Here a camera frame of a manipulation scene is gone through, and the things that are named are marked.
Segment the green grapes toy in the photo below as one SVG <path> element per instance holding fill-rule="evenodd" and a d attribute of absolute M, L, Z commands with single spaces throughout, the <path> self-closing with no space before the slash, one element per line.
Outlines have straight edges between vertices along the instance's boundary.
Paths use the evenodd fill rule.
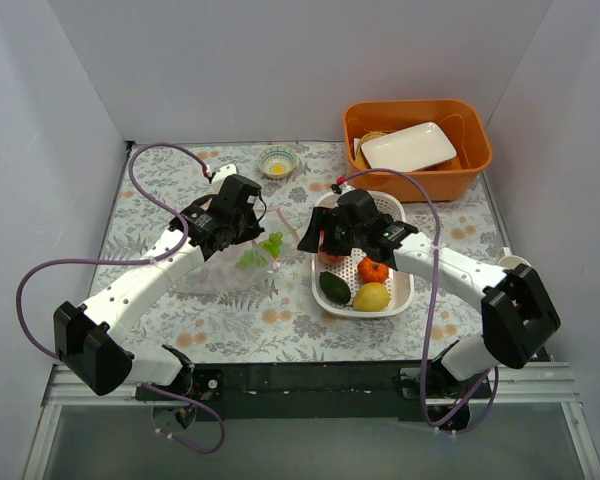
<path fill-rule="evenodd" d="M 235 263 L 240 270 L 250 268 L 278 269 L 284 234 L 281 231 L 271 233 L 265 240 L 254 243 L 249 250 L 245 250 Z"/>

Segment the clear zip top bag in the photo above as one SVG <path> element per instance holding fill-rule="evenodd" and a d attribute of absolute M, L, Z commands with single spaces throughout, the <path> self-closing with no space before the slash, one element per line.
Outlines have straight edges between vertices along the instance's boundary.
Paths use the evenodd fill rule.
<path fill-rule="evenodd" d="M 197 295 L 241 292 L 263 280 L 270 280 L 275 274 L 279 273 L 283 263 L 298 253 L 298 229 L 302 226 L 302 222 L 289 218 L 280 206 L 274 206 L 267 212 L 264 212 L 263 208 L 257 208 L 256 214 L 257 216 L 264 214 L 264 218 L 260 220 L 264 232 L 256 240 L 230 246 L 224 251 L 216 253 L 203 267 L 183 276 L 176 283 L 175 291 L 182 294 Z M 265 240 L 275 231 L 281 231 L 284 234 L 284 243 L 278 259 L 278 269 L 250 268 L 240 270 L 235 267 L 236 261 L 245 250 L 249 250 L 254 243 Z"/>

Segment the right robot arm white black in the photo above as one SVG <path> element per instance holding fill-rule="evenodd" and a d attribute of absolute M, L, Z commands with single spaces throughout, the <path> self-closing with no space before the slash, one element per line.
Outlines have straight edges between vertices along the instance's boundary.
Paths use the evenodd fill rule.
<path fill-rule="evenodd" d="M 524 367 L 560 328 L 537 271 L 486 264 L 436 245 L 416 227 L 377 214 L 361 222 L 342 207 L 314 208 L 299 250 L 334 256 L 362 250 L 393 270 L 430 281 L 480 312 L 482 330 L 445 349 L 429 366 L 434 389 L 455 397 L 496 366 Z"/>

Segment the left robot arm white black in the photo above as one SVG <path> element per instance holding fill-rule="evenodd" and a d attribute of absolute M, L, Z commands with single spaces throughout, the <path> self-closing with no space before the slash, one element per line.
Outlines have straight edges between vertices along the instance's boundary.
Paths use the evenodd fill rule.
<path fill-rule="evenodd" d="M 143 256 L 98 294 L 54 312 L 59 360 L 95 394 L 107 395 L 124 383 L 150 383 L 173 400 L 193 386 L 193 362 L 169 345 L 129 351 L 122 344 L 132 327 L 183 276 L 202 267 L 218 251 L 256 239 L 263 231 L 253 211 L 257 196 L 230 201 L 208 195 L 173 218 Z"/>

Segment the orange pumpkin toy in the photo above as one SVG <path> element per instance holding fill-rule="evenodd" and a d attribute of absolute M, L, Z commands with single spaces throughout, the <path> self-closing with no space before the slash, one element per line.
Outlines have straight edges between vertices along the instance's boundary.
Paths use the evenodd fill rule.
<path fill-rule="evenodd" d="M 379 262 L 364 257 L 357 265 L 358 276 L 363 284 L 384 283 L 389 277 L 389 268 Z"/>

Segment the green avocado toy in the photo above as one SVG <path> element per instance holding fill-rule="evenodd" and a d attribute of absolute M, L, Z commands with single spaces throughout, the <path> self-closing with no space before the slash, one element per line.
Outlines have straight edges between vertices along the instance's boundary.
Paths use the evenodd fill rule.
<path fill-rule="evenodd" d="M 336 305 L 347 305 L 351 300 L 351 290 L 348 284 L 329 271 L 320 273 L 319 286 L 326 299 Z"/>

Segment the yellow lemon toy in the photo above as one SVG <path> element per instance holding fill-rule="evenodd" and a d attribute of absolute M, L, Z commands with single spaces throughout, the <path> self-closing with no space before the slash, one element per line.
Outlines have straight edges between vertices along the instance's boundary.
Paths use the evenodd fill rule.
<path fill-rule="evenodd" d="M 387 288 L 380 283 L 362 285 L 353 299 L 353 308 L 360 312 L 380 312 L 391 301 Z"/>

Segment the woven straw coaster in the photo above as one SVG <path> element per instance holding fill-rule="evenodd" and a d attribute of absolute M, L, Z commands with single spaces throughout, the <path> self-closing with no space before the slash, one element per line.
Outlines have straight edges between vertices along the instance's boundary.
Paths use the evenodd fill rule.
<path fill-rule="evenodd" d="M 359 169 L 400 170 L 397 132 L 372 131 L 354 139 L 353 162 Z"/>

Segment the small patterned bowl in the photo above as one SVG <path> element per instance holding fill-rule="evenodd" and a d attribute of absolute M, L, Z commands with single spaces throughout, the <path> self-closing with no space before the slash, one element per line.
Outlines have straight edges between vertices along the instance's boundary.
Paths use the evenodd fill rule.
<path fill-rule="evenodd" d="M 266 146 L 257 160 L 258 169 L 271 179 L 282 179 L 290 175 L 299 164 L 295 151 L 286 145 Z"/>

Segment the white perforated plastic basket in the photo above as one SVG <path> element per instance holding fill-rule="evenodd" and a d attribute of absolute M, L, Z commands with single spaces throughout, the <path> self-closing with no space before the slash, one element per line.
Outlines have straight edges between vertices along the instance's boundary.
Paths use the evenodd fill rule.
<path fill-rule="evenodd" d="M 327 312 L 350 318 L 396 315 L 411 301 L 413 278 L 394 252 L 418 229 L 393 197 L 354 189 L 314 206 L 298 249 L 313 255 L 312 291 Z"/>

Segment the white rectangular plate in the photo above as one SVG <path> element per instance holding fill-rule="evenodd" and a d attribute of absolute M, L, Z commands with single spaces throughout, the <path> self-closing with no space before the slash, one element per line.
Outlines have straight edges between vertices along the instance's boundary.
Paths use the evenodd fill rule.
<path fill-rule="evenodd" d="M 396 131 L 398 158 L 402 172 L 413 172 L 450 161 L 457 151 L 441 127 L 434 122 L 421 123 Z"/>

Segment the orange plastic tub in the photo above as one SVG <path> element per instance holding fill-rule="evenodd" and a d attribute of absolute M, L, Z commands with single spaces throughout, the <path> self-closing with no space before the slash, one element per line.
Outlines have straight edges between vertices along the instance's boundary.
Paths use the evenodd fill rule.
<path fill-rule="evenodd" d="M 357 188 L 420 202 L 409 175 L 436 202 L 455 201 L 490 166 L 493 152 L 483 123 L 455 99 L 362 102 L 343 115 L 345 156 Z"/>

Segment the white mug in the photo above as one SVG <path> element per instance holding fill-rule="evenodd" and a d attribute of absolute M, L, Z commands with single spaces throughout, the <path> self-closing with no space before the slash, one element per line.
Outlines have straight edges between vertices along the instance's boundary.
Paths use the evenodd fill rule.
<path fill-rule="evenodd" d="M 512 253 L 509 247 L 502 247 L 498 252 L 497 264 L 505 269 L 515 269 L 519 265 L 530 266 L 530 263 Z"/>

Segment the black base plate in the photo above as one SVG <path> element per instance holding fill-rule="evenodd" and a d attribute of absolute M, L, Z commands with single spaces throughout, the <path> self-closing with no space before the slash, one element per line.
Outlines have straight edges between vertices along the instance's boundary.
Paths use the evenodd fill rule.
<path fill-rule="evenodd" d="M 422 422 L 403 361 L 202 364 L 185 389 L 225 419 L 391 418 Z"/>

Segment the aluminium frame rail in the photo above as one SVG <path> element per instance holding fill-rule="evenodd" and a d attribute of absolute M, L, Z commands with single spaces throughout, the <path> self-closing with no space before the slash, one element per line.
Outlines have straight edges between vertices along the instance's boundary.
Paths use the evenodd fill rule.
<path fill-rule="evenodd" d="M 52 372 L 28 479 L 600 479 L 569 367 L 501 368 L 424 420 L 223 419 L 133 384 L 99 397 Z"/>

